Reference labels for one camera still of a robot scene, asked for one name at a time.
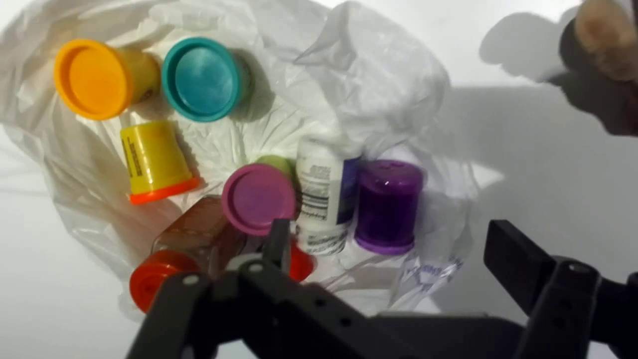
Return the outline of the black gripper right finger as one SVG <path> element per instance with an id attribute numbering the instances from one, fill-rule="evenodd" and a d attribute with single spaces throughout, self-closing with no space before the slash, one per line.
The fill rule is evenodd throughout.
<path id="1" fill-rule="evenodd" d="M 624 283 L 572 257 L 546 253 L 508 219 L 492 219 L 484 265 L 526 313 L 514 359 L 586 359 L 604 343 L 638 359 L 638 273 Z"/>

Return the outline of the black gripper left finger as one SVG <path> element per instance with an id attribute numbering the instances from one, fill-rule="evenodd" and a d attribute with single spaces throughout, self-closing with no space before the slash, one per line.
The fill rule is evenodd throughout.
<path id="1" fill-rule="evenodd" d="M 217 359 L 243 343 L 257 359 L 518 359 L 524 329 L 474 315 L 365 315 L 319 285 L 293 281 L 275 227 L 259 255 L 219 279 L 201 271 L 163 281 L 126 359 Z"/>

